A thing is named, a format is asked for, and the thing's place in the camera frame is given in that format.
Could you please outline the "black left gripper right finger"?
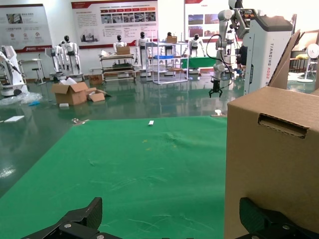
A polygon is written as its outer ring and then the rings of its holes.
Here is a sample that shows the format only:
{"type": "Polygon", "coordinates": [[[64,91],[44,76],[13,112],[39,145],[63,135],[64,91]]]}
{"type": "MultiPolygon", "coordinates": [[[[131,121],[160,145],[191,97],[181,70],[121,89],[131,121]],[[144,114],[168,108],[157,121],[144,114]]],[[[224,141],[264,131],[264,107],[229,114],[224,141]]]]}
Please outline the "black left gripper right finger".
{"type": "Polygon", "coordinates": [[[318,233],[302,228],[278,211],[263,209],[247,197],[239,202],[239,217],[247,233],[239,239],[317,239],[318,233]]]}

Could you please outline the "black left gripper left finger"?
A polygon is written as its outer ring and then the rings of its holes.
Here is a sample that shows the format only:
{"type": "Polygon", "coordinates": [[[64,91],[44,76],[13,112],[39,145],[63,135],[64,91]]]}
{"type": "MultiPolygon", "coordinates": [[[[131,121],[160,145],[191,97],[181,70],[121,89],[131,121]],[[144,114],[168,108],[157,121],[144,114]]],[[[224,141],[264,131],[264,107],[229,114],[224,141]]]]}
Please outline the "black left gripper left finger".
{"type": "Polygon", "coordinates": [[[68,211],[57,223],[25,236],[25,239],[116,239],[100,232],[103,200],[95,197],[87,207],[68,211]]]}

